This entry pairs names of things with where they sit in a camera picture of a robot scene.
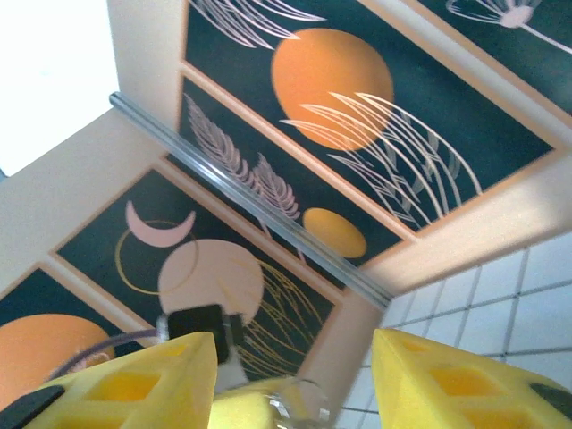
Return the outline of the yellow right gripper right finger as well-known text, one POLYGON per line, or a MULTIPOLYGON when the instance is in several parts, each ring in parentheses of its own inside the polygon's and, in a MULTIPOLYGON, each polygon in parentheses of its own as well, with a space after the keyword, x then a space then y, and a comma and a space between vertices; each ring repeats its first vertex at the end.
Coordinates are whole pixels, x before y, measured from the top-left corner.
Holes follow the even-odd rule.
POLYGON ((373 335, 383 428, 569 428, 571 392, 542 375, 393 329, 373 335))

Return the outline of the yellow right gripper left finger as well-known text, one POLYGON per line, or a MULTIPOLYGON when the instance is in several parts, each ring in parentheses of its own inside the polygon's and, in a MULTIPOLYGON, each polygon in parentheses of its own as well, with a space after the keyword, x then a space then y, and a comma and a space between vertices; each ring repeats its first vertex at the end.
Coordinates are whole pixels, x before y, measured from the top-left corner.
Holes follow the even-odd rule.
POLYGON ((205 428, 215 337, 194 332, 68 374, 1 412, 3 428, 205 428))

